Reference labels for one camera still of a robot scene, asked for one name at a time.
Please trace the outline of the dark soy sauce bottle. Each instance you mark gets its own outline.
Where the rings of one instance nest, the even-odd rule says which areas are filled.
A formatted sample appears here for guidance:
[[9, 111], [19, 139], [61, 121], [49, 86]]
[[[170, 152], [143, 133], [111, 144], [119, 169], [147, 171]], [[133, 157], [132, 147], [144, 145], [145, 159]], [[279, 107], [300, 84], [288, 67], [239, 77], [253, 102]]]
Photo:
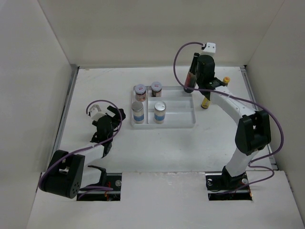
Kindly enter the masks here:
[[192, 93], [193, 89], [196, 85], [196, 69], [197, 69], [197, 59], [199, 57], [199, 53], [195, 52], [193, 55], [193, 60], [190, 65], [188, 74], [186, 76], [185, 82], [184, 82], [184, 91], [186, 93]]

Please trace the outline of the red sauce bottle yellow cap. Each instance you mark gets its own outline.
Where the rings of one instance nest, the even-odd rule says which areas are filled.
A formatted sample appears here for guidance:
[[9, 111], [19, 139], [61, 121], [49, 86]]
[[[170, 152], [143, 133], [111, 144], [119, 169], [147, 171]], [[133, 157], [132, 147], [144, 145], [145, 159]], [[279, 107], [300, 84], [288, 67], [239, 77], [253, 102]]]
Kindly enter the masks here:
[[230, 82], [230, 77], [224, 77], [223, 78], [223, 83], [225, 84], [225, 85], [228, 85], [229, 84], [229, 82]]

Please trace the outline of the blue label jar silver lid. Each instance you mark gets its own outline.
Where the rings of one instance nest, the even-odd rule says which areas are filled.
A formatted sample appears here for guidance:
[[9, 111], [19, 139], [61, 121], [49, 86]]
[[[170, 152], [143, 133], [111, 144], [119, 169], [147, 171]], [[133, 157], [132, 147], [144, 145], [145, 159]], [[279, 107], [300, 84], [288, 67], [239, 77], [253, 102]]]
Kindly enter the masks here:
[[136, 124], [144, 122], [144, 108], [142, 102], [135, 101], [132, 103], [132, 116]]

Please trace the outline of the orange spice jar white lid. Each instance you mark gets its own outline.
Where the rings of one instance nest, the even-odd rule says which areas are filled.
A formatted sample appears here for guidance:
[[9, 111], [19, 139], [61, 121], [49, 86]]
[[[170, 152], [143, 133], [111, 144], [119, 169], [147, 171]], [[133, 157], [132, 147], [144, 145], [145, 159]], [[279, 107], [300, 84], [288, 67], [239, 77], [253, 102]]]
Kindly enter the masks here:
[[144, 102], [146, 100], [146, 86], [144, 84], [137, 84], [134, 91], [137, 101]]

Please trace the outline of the dark spice jar white lid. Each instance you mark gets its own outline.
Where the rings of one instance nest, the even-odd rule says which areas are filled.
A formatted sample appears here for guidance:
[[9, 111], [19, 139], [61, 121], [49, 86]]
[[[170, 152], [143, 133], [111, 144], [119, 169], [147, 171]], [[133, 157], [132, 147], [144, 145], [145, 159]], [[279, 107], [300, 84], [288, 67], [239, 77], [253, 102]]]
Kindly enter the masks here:
[[151, 94], [152, 97], [161, 97], [162, 96], [162, 84], [158, 81], [151, 84]]

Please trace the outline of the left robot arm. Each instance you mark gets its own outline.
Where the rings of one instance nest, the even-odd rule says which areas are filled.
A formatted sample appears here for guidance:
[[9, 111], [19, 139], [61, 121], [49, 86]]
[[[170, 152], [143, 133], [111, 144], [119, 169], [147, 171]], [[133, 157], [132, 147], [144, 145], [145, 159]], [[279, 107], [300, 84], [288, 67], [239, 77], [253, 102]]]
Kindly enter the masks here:
[[123, 109], [118, 108], [110, 101], [96, 100], [91, 102], [86, 108], [86, 114], [90, 117], [93, 117], [91, 107], [97, 102], [108, 103], [107, 110], [114, 113], [114, 116], [105, 114], [101, 117], [101, 121], [94, 121], [98, 130], [97, 134], [93, 136], [93, 145], [70, 153], [57, 150], [53, 155], [48, 169], [39, 180], [38, 188], [40, 190], [67, 198], [74, 198], [80, 189], [85, 159], [88, 159], [81, 152], [102, 146], [102, 157], [108, 155], [112, 147], [112, 141], [120, 131], [126, 114]]

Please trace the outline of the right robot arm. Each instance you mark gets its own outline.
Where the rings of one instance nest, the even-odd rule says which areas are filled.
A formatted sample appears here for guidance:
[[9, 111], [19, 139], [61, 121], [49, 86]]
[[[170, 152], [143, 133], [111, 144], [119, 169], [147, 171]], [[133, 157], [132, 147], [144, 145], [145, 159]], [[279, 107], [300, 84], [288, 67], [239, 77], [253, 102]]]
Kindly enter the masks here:
[[234, 98], [226, 86], [219, 86], [211, 92], [210, 101], [222, 108], [237, 125], [236, 150], [221, 175], [222, 185], [231, 189], [242, 179], [254, 156], [271, 142], [269, 114], [246, 106]]

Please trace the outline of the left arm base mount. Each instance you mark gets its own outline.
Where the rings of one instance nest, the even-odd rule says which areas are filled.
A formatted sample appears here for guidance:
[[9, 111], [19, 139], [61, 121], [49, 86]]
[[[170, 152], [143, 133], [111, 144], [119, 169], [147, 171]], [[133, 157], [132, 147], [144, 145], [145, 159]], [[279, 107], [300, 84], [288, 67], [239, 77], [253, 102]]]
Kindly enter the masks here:
[[82, 177], [77, 201], [120, 201], [122, 174], [108, 173], [105, 168], [88, 166]]

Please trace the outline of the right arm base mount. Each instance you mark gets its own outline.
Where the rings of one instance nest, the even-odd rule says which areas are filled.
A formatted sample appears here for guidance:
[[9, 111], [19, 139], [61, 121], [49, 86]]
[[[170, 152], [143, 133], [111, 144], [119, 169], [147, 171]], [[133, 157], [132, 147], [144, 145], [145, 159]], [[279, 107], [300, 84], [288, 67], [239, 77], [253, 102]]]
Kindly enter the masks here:
[[252, 201], [252, 194], [247, 185], [248, 177], [243, 173], [237, 179], [233, 179], [226, 184], [224, 176], [221, 173], [205, 174], [208, 199], [210, 201], [231, 201], [231, 200], [249, 200]]

